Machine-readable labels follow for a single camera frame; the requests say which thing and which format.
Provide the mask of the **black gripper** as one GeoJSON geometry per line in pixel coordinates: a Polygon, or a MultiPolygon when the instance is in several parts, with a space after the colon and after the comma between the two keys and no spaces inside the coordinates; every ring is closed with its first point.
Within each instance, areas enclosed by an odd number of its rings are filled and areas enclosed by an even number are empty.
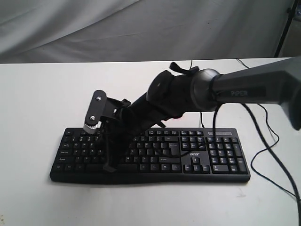
{"type": "Polygon", "coordinates": [[[117,120],[110,126],[110,138],[105,136],[106,162],[103,170],[115,172],[122,157],[122,149],[128,148],[134,137],[168,119],[164,111],[147,101],[146,94],[121,108],[117,120]]]}

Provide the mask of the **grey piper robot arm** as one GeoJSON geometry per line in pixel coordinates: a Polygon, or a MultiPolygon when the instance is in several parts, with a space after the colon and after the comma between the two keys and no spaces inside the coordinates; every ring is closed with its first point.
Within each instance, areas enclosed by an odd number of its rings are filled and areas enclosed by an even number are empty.
{"type": "Polygon", "coordinates": [[[186,112],[217,111],[227,103],[280,105],[292,127],[300,130],[301,59],[289,58],[228,74],[198,68],[178,76],[161,72],[145,94],[118,110],[117,123],[106,140],[106,171],[116,171],[133,137],[153,125],[180,118],[186,112]]]}

